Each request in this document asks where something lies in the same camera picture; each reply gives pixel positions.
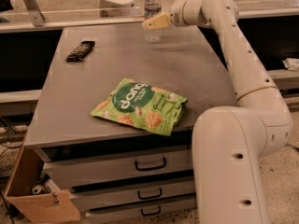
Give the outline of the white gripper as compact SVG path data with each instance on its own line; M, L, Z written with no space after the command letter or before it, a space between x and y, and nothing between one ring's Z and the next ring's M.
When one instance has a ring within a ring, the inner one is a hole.
M171 22L177 27L201 25L204 21L202 15L203 0L176 0L170 7L170 15L161 12L142 22L144 30L162 29L168 27Z

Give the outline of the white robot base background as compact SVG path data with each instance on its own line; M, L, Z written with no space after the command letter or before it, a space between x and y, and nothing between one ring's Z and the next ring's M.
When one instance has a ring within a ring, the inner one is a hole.
M100 17L130 17L135 14L136 0L99 0Z

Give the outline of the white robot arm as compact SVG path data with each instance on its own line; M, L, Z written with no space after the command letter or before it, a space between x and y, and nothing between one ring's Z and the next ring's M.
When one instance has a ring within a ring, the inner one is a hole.
M216 32L237 104L200 115L192 166L200 224L270 224L258 159L292 134L280 91L237 24L233 0L177 0L142 24L146 30L196 25Z

